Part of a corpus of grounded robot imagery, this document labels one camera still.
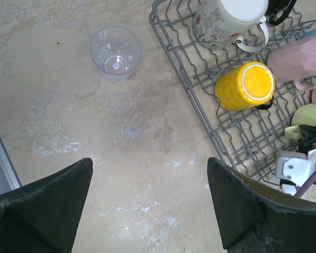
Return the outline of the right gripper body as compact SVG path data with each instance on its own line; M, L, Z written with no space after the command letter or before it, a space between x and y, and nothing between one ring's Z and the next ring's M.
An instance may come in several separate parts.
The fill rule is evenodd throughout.
M316 126L301 124L299 130L303 139L298 142L298 152L308 154L309 151L316 149Z

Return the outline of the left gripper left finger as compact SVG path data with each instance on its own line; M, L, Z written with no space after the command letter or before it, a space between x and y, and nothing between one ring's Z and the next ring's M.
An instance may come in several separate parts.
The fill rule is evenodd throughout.
M92 174L84 158L0 194L0 252L71 252Z

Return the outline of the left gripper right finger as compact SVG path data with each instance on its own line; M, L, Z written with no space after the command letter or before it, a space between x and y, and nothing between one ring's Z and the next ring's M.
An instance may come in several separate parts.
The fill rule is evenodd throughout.
M316 202L275 190L209 158L208 182L227 252L316 252Z

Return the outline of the light green faceted mug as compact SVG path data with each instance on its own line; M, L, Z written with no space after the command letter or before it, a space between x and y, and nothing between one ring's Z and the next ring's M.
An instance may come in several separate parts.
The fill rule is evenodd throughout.
M302 124L316 127L316 104L307 104L298 108L293 115L291 125L284 129L285 136L294 140L303 139L299 130Z

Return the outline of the pink faceted mug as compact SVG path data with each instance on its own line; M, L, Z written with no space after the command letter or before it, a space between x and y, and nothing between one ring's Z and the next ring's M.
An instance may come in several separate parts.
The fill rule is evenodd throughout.
M273 49L266 65L277 82L292 81L300 91L315 89L316 82L306 86L301 84L300 80L316 76L316 36L309 36Z

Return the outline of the yellow mug black handle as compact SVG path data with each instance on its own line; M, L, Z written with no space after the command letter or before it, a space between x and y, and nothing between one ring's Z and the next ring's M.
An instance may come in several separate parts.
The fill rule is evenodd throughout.
M274 89L271 70L260 62L249 62L221 75L214 95L218 104L228 111L268 110L273 105Z

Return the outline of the clear glass cup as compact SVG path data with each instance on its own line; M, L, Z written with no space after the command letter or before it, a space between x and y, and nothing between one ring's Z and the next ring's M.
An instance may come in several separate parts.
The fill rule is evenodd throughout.
M94 65L112 81L129 79L140 67L143 56L137 35L118 24L100 28L90 40L89 51Z

